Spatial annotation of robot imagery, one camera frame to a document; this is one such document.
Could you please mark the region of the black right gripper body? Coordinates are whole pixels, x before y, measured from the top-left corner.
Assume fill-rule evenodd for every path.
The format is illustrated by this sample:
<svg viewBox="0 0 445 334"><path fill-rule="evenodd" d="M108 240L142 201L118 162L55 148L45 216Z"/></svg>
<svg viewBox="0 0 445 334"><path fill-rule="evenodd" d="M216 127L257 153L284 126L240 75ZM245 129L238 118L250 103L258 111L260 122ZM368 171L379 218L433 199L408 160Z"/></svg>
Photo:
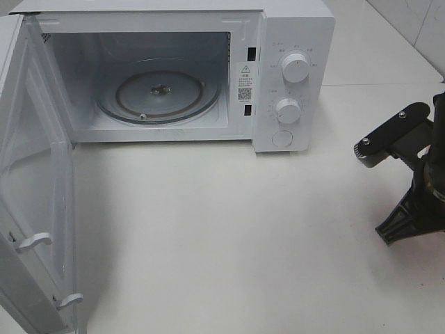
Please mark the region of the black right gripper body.
<svg viewBox="0 0 445 334"><path fill-rule="evenodd" d="M444 142L438 138L437 125L423 121L391 144L390 151L413 172L404 205L410 209L443 209Z"/></svg>

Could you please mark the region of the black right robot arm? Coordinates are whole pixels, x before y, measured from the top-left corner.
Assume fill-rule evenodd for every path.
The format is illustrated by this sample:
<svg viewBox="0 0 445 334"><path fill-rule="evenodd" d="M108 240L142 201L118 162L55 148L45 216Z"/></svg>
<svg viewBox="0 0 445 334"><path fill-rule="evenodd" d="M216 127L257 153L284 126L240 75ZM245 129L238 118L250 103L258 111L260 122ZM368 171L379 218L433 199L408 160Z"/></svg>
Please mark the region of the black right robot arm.
<svg viewBox="0 0 445 334"><path fill-rule="evenodd" d="M444 231L444 94L433 97L434 120L410 130L390 146L413 170L407 193L375 231L386 245Z"/></svg>

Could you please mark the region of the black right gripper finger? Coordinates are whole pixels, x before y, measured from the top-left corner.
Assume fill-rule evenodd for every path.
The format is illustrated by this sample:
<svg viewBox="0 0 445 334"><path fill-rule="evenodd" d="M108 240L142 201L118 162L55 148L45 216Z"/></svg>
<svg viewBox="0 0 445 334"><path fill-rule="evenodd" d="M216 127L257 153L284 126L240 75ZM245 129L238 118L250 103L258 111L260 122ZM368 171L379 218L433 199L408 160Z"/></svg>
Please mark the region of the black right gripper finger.
<svg viewBox="0 0 445 334"><path fill-rule="evenodd" d="M375 231L386 243L444 231L444 201L410 188Z"/></svg>

